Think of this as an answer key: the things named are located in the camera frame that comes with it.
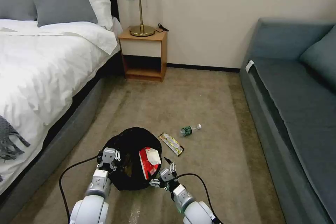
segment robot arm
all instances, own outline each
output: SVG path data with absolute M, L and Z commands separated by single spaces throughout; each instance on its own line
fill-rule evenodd
M 116 149 L 105 148 L 97 158 L 98 164 L 83 200 L 78 201 L 70 216 L 70 224 L 105 224 L 111 181 L 108 176 L 116 171 L 120 153 Z
M 179 183 L 176 178 L 175 163 L 165 158 L 170 164 L 170 168 L 160 171 L 159 179 L 152 179 L 151 186 L 164 188 L 171 193 L 171 198 L 175 202 L 177 210 L 184 214 L 184 224 L 220 224 L 219 219 L 213 214 L 211 209 L 203 201 L 196 199 Z
M 170 168 L 160 171 L 160 178 L 150 181 L 151 186 L 164 188 L 171 193 L 177 210 L 184 214 L 184 224 L 220 224 L 218 218 L 204 202 L 196 199 L 179 183 L 176 178 L 175 163 L 166 159 Z M 70 224 L 105 224 L 111 181 L 108 178 L 116 171 L 120 153 L 105 148 L 98 156 L 98 165 L 83 200 L 78 201 L 70 216 Z

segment white tag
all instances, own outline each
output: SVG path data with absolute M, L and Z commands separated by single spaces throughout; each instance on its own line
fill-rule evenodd
M 249 72 L 251 66 L 253 66 L 253 65 L 254 65 L 254 62 L 253 62 L 253 61 L 250 61 L 250 62 L 246 65 L 245 70 L 246 70 L 247 73 Z

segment wooden nightstand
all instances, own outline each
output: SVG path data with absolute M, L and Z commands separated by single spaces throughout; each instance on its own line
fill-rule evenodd
M 135 37 L 129 28 L 119 35 L 125 78 L 163 81 L 167 68 L 167 32 Z

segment carpet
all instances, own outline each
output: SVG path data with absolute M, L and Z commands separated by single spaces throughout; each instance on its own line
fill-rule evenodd
M 179 137 L 181 127 L 196 124 L 202 129 Z M 178 174 L 191 172 L 203 178 L 214 210 L 225 224 L 285 223 L 238 74 L 168 68 L 163 83 L 106 79 L 90 129 L 11 224 L 66 223 L 58 188 L 62 171 L 95 156 L 108 139 L 134 126 L 155 136 L 166 132 L 185 147 L 177 157 L 162 144 L 162 155 L 176 162 Z M 95 166 L 90 161 L 64 176 L 70 211 L 83 198 Z M 180 183 L 207 203 L 197 178 L 183 177 Z M 112 186 L 108 203 L 108 224 L 183 223 L 163 189 L 118 191 Z

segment plastic bottle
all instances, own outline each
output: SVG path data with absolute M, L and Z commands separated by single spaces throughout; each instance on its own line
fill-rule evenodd
M 197 124 L 196 127 L 194 127 L 194 126 L 183 127 L 180 131 L 180 135 L 181 135 L 181 137 L 184 137 L 184 136 L 186 137 L 188 135 L 191 135 L 194 130 L 196 130 L 196 129 L 200 130 L 201 128 L 202 128 L 201 124 Z

